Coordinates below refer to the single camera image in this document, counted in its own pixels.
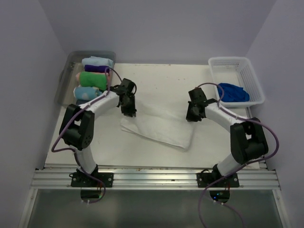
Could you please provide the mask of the white towel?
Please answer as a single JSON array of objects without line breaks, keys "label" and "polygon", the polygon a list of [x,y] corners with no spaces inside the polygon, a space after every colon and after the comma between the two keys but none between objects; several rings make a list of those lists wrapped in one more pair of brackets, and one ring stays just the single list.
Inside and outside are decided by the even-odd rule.
[{"label": "white towel", "polygon": [[121,118],[123,131],[183,151],[189,149],[194,125],[186,121],[184,112],[143,101],[136,106],[136,117]]}]

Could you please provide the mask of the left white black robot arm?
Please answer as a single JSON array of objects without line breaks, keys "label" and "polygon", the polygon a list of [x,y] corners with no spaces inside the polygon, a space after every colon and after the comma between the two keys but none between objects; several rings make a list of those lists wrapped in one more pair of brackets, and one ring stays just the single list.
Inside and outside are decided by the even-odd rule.
[{"label": "left white black robot arm", "polygon": [[119,85],[111,86],[100,96],[81,105],[70,104],[59,130],[59,139],[63,139],[76,158],[78,169],[83,173],[82,181],[87,186],[98,183],[95,172],[97,164],[93,159],[90,144],[94,137],[95,120],[108,110],[119,107],[127,117],[136,116],[136,84],[123,79]]}]

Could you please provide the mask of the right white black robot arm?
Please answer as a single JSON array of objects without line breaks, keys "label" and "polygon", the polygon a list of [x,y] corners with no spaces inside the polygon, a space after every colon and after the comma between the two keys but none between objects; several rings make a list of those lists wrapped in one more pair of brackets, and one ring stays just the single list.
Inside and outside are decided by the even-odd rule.
[{"label": "right white black robot arm", "polygon": [[226,109],[215,99],[207,99],[201,88],[189,91],[186,120],[214,121],[230,133],[230,155],[212,169],[211,180],[216,186],[228,182],[228,174],[242,165],[268,153],[268,144],[258,119],[246,119]]}]

